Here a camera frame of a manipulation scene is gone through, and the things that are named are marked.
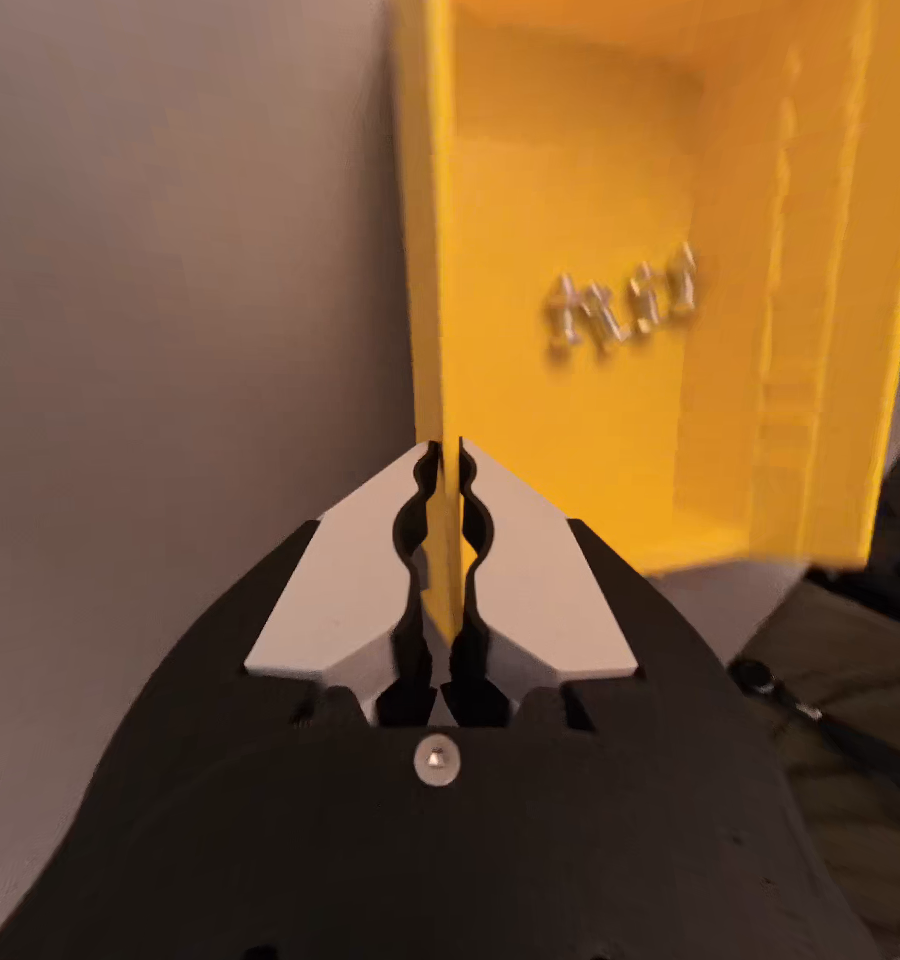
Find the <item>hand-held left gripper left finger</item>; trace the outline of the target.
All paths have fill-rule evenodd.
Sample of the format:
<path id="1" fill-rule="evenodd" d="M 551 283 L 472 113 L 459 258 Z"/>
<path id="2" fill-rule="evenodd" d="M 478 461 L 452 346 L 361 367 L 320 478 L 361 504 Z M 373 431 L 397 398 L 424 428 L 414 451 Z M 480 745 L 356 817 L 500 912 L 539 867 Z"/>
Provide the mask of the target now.
<path id="1" fill-rule="evenodd" d="M 316 522 L 243 667 L 349 690 L 372 723 L 421 727 L 438 691 L 424 634 L 427 504 L 442 464 L 418 444 Z"/>

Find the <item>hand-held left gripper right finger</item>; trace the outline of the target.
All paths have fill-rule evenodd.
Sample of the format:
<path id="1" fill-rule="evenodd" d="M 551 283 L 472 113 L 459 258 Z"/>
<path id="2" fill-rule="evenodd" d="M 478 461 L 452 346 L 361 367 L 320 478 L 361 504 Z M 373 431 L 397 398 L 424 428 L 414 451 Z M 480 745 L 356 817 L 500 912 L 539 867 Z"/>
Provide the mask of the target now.
<path id="1" fill-rule="evenodd" d="M 460 727 L 505 727 L 536 690 L 637 675 L 567 514 L 469 439 L 461 533 L 475 552 L 441 688 Z"/>

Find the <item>plain yellow plastic bin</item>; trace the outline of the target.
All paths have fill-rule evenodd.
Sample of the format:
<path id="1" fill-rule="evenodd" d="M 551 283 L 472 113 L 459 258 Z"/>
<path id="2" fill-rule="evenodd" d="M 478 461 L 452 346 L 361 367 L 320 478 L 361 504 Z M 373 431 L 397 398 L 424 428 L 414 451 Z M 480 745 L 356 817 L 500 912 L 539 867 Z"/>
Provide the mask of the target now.
<path id="1" fill-rule="evenodd" d="M 425 600 L 467 439 L 643 574 L 859 570 L 900 377 L 900 1 L 393 2 Z M 553 348 L 556 278 L 689 242 L 695 317 Z"/>

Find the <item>cluster of silver bolts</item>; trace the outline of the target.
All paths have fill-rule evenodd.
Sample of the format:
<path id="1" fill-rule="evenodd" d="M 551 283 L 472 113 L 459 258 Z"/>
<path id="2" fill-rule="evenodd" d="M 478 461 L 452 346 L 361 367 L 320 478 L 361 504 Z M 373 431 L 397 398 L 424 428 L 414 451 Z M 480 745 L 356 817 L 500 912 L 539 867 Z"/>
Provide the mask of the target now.
<path id="1" fill-rule="evenodd" d="M 543 303 L 552 326 L 552 347 L 565 351 L 578 346 L 584 341 L 582 328 L 603 353 L 649 338 L 664 325 L 698 314 L 699 283 L 699 258 L 689 242 L 683 242 L 662 267 L 639 262 L 621 294 L 597 281 L 580 285 L 569 273 L 561 273 Z"/>

